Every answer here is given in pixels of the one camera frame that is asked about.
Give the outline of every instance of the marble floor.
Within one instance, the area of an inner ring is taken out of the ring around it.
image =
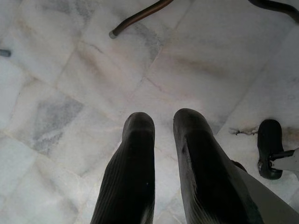
[[[0,223],[89,224],[125,119],[155,122],[154,223],[185,224],[172,118],[192,108],[231,159],[299,212],[299,182],[257,170],[266,118],[299,147],[299,26],[247,0],[0,0]],[[299,8],[296,0],[283,0]]]

